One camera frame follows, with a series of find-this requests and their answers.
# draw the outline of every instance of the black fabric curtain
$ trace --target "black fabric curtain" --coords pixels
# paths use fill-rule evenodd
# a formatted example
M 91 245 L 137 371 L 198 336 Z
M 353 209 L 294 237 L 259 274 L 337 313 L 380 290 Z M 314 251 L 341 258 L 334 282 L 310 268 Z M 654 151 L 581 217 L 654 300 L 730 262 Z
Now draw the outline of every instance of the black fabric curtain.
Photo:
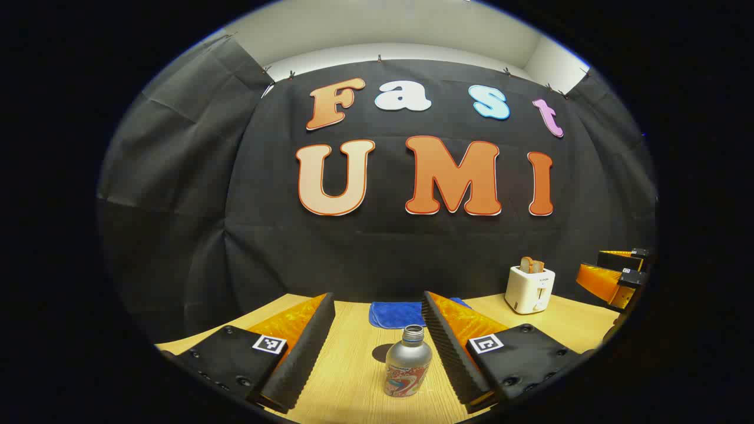
M 423 290 L 461 298 L 502 293 L 521 256 L 556 273 L 557 296 L 602 305 L 576 284 L 579 263 L 594 262 L 598 250 L 654 245 L 657 194 L 644 138 L 597 74 L 565 99 L 492 69 L 384 60 L 297 75 L 260 99 L 271 81 L 231 38 L 205 50 L 141 93 L 112 142 L 99 193 L 114 279 L 157 343 L 285 293 L 332 291 L 337 300 L 365 303 L 416 301 Z M 307 131 L 309 94 L 351 78 L 366 87 L 354 91 L 350 108 L 339 108 L 345 119 Z M 380 85 L 401 80 L 422 84 L 432 106 L 377 108 Z M 510 117 L 477 113 L 468 94 L 474 84 L 504 93 Z M 556 111 L 562 138 L 532 105 L 539 99 Z M 451 214 L 442 204 L 431 216 L 408 214 L 415 159 L 406 139 L 417 135 L 440 138 L 456 163 L 472 141 L 497 145 L 502 212 L 478 217 L 461 207 Z M 332 148 L 323 187 L 339 195 L 347 163 L 340 146 L 359 139 L 375 143 L 361 206 L 340 217 L 306 210 L 296 150 Z M 548 217 L 528 212 L 529 152 L 553 159 Z M 442 203 L 437 188 L 435 199 Z

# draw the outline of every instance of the ceiling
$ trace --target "ceiling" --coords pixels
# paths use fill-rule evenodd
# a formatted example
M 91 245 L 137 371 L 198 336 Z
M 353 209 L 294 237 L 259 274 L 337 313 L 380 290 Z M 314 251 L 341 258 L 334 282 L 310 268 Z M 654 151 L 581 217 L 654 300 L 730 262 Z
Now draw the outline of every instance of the ceiling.
M 391 42 L 454 48 L 523 68 L 541 35 L 466 0 L 280 0 L 225 30 L 262 66 L 324 48 Z

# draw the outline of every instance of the table surface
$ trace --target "table surface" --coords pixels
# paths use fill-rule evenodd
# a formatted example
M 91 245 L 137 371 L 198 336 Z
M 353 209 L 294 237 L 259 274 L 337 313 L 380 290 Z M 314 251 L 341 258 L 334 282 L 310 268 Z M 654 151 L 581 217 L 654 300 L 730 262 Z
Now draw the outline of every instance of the table surface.
M 156 346 L 173 354 L 183 353 L 224 325 L 248 328 L 309 297 L 286 294 L 212 330 Z M 609 309 L 552 296 L 543 312 L 519 315 L 502 294 L 464 300 L 472 309 L 508 327 L 529 323 L 570 349 L 582 353 L 596 348 L 618 317 Z M 425 341 L 433 359 L 418 392 L 408 398 L 392 398 L 382 391 L 385 365 L 372 350 L 396 343 L 402 330 L 385 330 L 369 323 L 369 303 L 335 301 L 335 321 L 322 346 L 314 369 L 296 407 L 280 414 L 301 424 L 309 423 L 398 423 L 443 424 L 463 421 L 489 410 L 468 414 L 455 396 L 429 332 Z

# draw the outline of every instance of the blue towel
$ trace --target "blue towel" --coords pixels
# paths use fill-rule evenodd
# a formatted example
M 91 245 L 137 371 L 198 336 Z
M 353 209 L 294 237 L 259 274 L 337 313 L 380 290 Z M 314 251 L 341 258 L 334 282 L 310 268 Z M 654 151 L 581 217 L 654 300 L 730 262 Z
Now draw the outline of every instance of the blue towel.
M 458 297 L 450 298 L 459 305 L 469 305 Z M 421 317 L 421 302 L 372 302 L 369 306 L 369 323 L 378 328 L 397 329 L 411 324 L 427 327 Z

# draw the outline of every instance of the orange letter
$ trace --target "orange letter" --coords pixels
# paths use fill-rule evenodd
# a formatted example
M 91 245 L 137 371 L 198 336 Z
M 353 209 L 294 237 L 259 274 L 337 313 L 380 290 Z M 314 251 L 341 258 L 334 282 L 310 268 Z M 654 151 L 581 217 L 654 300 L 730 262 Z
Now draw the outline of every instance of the orange letter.
M 529 213 L 546 217 L 553 213 L 553 204 L 550 203 L 550 167 L 553 160 L 540 152 L 530 152 L 526 157 L 534 168 L 534 199 L 529 204 Z
M 345 215 L 361 204 L 366 193 L 366 157 L 375 149 L 371 140 L 353 140 L 343 143 L 340 151 L 348 156 L 348 176 L 345 191 L 340 196 L 330 196 L 322 189 L 325 158 L 332 149 L 327 144 L 306 146 L 296 152 L 301 162 L 299 168 L 299 200 L 305 208 L 317 215 Z
M 312 91 L 309 96 L 314 98 L 314 115 L 306 124 L 306 129 L 312 131 L 342 121 L 345 113 L 338 112 L 337 105 L 340 104 L 344 108 L 351 107 L 354 104 L 352 88 L 361 90 L 364 87 L 366 87 L 366 82 L 363 79 L 353 78 Z
M 445 207 L 458 210 L 471 185 L 471 196 L 464 204 L 470 215 L 497 215 L 502 210 L 498 201 L 495 159 L 500 149 L 486 141 L 474 141 L 466 149 L 460 165 L 456 165 L 445 144 L 436 137 L 417 136 L 406 140 L 413 150 L 416 174 L 414 197 L 406 202 L 409 214 L 432 215 L 440 210 L 434 199 L 434 184 L 440 189 Z

